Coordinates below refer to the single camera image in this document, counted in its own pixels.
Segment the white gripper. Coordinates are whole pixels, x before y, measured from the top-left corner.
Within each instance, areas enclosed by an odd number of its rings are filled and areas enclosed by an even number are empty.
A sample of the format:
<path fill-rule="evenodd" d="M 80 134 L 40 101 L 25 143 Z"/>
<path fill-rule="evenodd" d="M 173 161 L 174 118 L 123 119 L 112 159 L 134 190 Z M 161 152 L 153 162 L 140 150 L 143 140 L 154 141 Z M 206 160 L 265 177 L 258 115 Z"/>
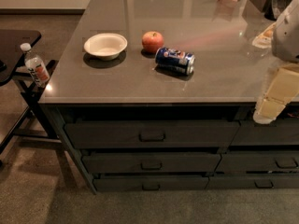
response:
<path fill-rule="evenodd" d="M 287 63 L 276 71 L 265 97 L 257 101 L 253 120 L 259 124 L 271 123 L 298 93 L 299 66 Z"/>

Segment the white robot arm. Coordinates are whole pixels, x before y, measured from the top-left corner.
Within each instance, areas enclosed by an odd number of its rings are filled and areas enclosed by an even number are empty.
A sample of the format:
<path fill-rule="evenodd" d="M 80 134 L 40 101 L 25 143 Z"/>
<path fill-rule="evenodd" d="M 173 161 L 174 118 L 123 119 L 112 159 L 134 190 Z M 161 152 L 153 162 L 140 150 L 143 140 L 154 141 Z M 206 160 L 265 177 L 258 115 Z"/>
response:
<path fill-rule="evenodd" d="M 253 114 L 259 124 L 276 120 L 299 93 L 299 0 L 292 0 L 270 25 L 272 54 L 282 61 L 268 69 Z"/>

